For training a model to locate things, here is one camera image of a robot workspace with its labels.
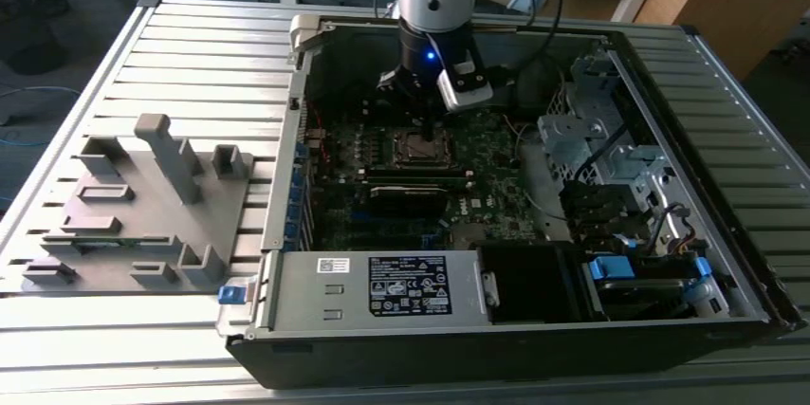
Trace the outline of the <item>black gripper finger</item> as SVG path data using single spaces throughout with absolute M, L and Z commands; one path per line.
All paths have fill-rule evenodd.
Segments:
M 406 95 L 406 113 L 419 127 L 422 138 L 434 140 L 435 123 L 442 117 L 442 100 L 435 89 L 417 88 Z

